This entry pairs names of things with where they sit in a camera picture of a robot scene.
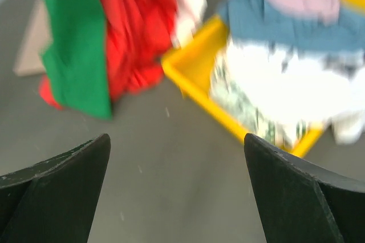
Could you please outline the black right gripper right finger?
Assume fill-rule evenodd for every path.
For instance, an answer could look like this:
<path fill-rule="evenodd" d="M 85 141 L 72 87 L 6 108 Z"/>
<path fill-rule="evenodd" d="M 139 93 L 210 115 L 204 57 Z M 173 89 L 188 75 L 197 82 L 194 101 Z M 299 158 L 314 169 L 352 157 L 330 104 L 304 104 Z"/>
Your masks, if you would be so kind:
<path fill-rule="evenodd" d="M 364 182 L 251 133 L 244 152 L 267 242 L 364 242 Z"/>

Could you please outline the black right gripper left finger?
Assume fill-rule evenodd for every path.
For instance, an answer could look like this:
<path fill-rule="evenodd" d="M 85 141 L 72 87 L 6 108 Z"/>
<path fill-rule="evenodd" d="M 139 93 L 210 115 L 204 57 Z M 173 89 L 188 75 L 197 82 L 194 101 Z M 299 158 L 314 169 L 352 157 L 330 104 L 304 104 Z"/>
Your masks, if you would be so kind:
<path fill-rule="evenodd" d="M 1 176 L 1 242 L 87 242 L 111 151 L 106 133 Z"/>

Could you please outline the green tank top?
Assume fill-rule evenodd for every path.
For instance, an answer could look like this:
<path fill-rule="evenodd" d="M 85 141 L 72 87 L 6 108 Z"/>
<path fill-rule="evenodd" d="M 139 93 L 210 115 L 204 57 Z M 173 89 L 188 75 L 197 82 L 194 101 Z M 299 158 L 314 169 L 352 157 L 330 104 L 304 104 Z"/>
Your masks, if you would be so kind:
<path fill-rule="evenodd" d="M 44 0 L 52 42 L 42 52 L 48 104 L 97 118 L 112 116 L 106 69 L 106 19 L 99 0 Z"/>

